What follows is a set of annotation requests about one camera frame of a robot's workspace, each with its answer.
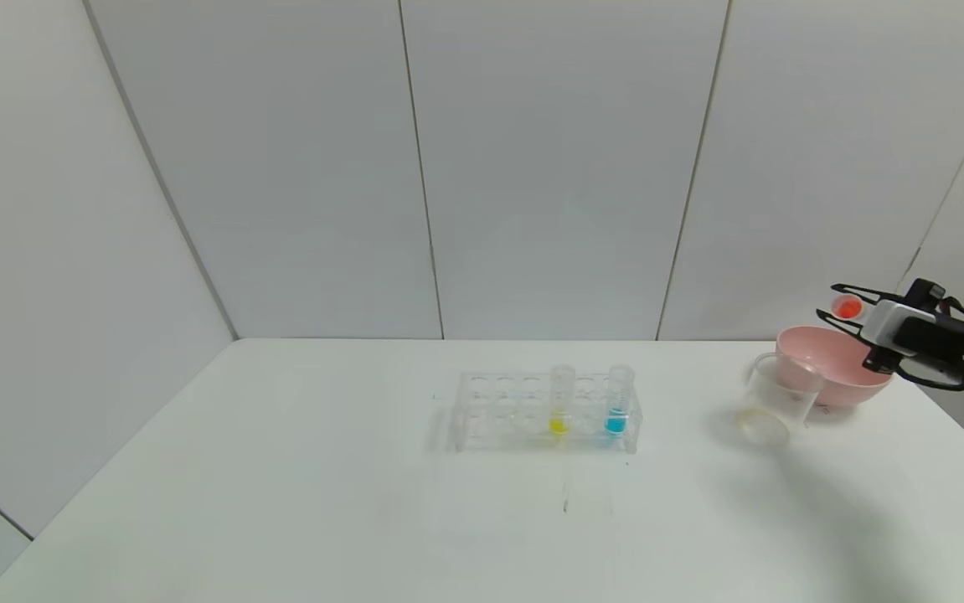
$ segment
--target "test tube rack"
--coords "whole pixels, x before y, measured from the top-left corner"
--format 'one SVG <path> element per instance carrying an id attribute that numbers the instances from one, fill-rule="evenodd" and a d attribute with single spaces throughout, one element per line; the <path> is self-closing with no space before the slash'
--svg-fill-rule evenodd
<path id="1" fill-rule="evenodd" d="M 550 385 L 550 374 L 463 374 L 451 413 L 456 451 L 637 451 L 634 389 L 628 408 L 612 413 L 608 374 L 578 374 L 564 409 L 552 408 Z"/>

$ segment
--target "yellow liquid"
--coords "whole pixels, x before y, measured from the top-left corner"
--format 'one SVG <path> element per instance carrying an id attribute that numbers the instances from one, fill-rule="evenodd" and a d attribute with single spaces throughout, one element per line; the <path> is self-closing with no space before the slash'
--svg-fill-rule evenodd
<path id="1" fill-rule="evenodd" d="M 549 431 L 554 432 L 554 434 L 566 434 L 567 424 L 563 421 L 562 415 L 552 415 L 549 419 Z"/>

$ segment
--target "blue liquid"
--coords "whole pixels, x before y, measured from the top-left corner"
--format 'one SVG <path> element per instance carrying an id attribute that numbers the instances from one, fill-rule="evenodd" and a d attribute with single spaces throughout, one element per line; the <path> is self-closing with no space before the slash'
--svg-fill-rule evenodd
<path id="1" fill-rule="evenodd" d="M 626 412 L 621 409 L 609 410 L 608 420 L 605 420 L 605 429 L 611 434 L 622 434 L 626 430 Z"/>

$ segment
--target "test tube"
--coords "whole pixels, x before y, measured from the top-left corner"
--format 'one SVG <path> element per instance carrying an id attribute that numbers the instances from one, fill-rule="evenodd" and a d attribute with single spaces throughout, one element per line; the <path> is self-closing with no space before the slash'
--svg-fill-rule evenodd
<path id="1" fill-rule="evenodd" d="M 552 367 L 549 387 L 549 430 L 556 435 L 567 432 L 567 412 L 575 396 L 575 368 L 569 365 Z"/>
<path id="2" fill-rule="evenodd" d="M 626 431 L 626 418 L 631 413 L 631 392 L 634 392 L 634 369 L 616 365 L 608 370 L 608 415 L 605 429 L 609 434 Z"/>

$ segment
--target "plastic cup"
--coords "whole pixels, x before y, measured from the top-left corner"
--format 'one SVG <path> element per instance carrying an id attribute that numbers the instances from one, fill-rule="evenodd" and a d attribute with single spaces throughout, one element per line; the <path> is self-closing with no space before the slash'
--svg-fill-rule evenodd
<path id="1" fill-rule="evenodd" d="M 746 382 L 738 424 L 758 446 L 786 446 L 804 424 L 825 379 L 806 360 L 780 353 L 761 354 Z"/>

